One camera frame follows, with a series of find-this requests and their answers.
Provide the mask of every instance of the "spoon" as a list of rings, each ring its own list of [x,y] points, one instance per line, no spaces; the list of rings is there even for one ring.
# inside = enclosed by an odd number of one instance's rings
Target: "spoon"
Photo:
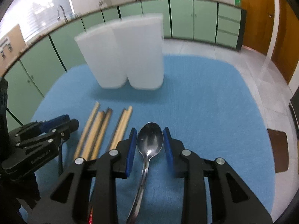
[[[147,179],[147,172],[149,170],[149,162],[152,157],[157,155],[162,149],[163,145],[163,133],[158,124],[154,122],[147,123],[142,127],[137,136],[137,149],[143,156],[143,169],[139,188],[134,199],[134,203],[130,210],[126,224],[134,224],[136,222],[142,196],[144,193],[145,181]]]

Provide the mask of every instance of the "blue fabric mat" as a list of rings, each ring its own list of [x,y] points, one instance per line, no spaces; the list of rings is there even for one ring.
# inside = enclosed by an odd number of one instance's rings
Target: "blue fabric mat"
[[[274,160],[266,128],[257,105],[239,72],[231,65],[202,57],[165,56],[165,79],[156,91],[102,89],[87,65],[64,74],[41,102],[32,120],[50,120],[69,114],[80,127],[63,147],[65,166],[72,162],[77,141],[96,101],[113,115],[101,147],[110,141],[122,109],[133,106],[125,137],[153,121],[202,158],[223,157],[271,212],[274,199]],[[36,172],[41,195],[58,180],[57,158]],[[141,176],[142,157],[136,150],[130,178],[117,179],[119,223],[124,223]],[[183,179],[167,172],[164,149],[154,157],[138,223],[180,223]],[[208,207],[209,221],[211,210]]]

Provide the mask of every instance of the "wooden chopstick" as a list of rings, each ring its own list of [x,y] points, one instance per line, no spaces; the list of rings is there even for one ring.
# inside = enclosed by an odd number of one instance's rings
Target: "wooden chopstick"
[[[117,139],[116,139],[116,137],[117,137],[117,133],[118,133],[118,131],[119,131],[119,127],[120,127],[120,124],[121,124],[121,122],[122,122],[122,119],[123,119],[125,113],[126,113],[126,109],[123,108],[123,110],[122,110],[122,112],[121,112],[121,115],[120,115],[120,117],[119,117],[119,119],[118,119],[117,125],[116,125],[116,127],[115,127],[115,130],[114,130],[114,133],[113,133],[113,137],[112,137],[112,139],[111,139],[111,141],[110,141],[110,144],[108,145],[106,151],[110,151],[111,146],[114,145],[114,142],[117,140]]]
[[[132,106],[129,106],[128,110],[126,110],[124,112],[124,115],[122,115],[118,130],[116,131],[115,140],[113,144],[110,146],[110,150],[115,149],[117,147],[117,144],[124,138],[124,134],[126,132],[132,111],[133,111]]]
[[[99,132],[99,135],[98,135],[98,139],[95,143],[95,147],[92,151],[92,156],[90,157],[90,160],[96,159],[99,155],[100,147],[101,147],[102,141],[104,139],[104,135],[105,135],[107,126],[109,124],[109,120],[110,120],[112,112],[113,112],[113,110],[110,109],[110,108],[108,108],[107,111],[106,111],[106,116],[105,116],[105,119],[104,119],[103,124],[101,126],[101,129],[100,129],[100,132]]]
[[[74,158],[73,158],[74,160],[77,157],[79,157],[79,155],[81,153],[81,149],[82,149],[83,143],[84,143],[84,141],[86,139],[86,136],[87,136],[87,134],[89,132],[89,128],[92,125],[92,122],[93,122],[93,120],[95,118],[95,115],[96,115],[99,107],[100,107],[99,102],[96,102],[95,105],[94,105],[94,107],[93,107],[93,109],[92,109],[92,112],[90,113],[89,118],[88,118],[88,120],[87,120],[87,122],[86,122],[86,124],[84,126],[83,132],[81,134],[80,140],[78,142],[78,145],[77,145],[77,148],[76,148],[76,151],[75,151],[75,154],[74,154]]]
[[[95,141],[97,140],[99,129],[102,125],[104,117],[105,117],[104,111],[98,112],[97,116],[95,117],[95,121],[92,124],[92,127],[88,134],[88,137],[87,137],[87,140],[86,140],[86,143],[85,143],[82,155],[81,155],[81,157],[84,158],[86,161],[89,161],[90,154],[93,150]]]

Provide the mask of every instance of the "green cabinet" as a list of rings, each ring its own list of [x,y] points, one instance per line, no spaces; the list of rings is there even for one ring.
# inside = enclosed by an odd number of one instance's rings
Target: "green cabinet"
[[[65,73],[48,36],[27,51],[21,62],[43,95]]]
[[[240,22],[241,20],[241,9],[226,4],[219,3],[218,15],[221,17],[229,18]]]
[[[240,23],[223,18],[218,18],[218,29],[238,35],[240,30]]]
[[[194,0],[194,39],[215,43],[217,2]]]
[[[76,41],[74,40],[74,37],[84,31],[82,21],[81,19],[78,19],[50,34],[55,48],[67,70],[73,66],[86,63]]]
[[[8,71],[5,79],[8,81],[7,108],[23,124],[30,122],[43,96],[19,61]]]
[[[93,13],[82,18],[85,29],[104,23],[102,12]]]
[[[193,0],[170,0],[172,36],[193,38]]]
[[[141,2],[131,3],[124,6],[119,6],[119,11],[121,12],[121,17],[127,17],[132,15],[141,15]]]
[[[226,32],[222,32],[222,31],[217,31],[217,38],[216,38],[216,43],[217,44],[222,44],[225,46],[229,46],[229,47],[233,47],[236,48],[237,47],[237,41],[238,41],[238,36],[233,35],[233,34],[229,34]]]
[[[11,131],[21,126],[7,111],[6,111],[6,120],[7,120],[8,131]]]
[[[164,37],[171,37],[168,0],[142,1],[143,13],[162,13]]]
[[[105,9],[102,11],[105,22],[113,19],[119,19],[118,10],[116,7]]]

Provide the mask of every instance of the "spoon bowl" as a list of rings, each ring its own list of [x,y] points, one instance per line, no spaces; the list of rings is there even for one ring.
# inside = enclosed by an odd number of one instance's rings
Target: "spoon bowl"
[[[158,124],[147,123],[137,136],[137,149],[143,158],[150,160],[157,155],[163,145],[163,133]]]

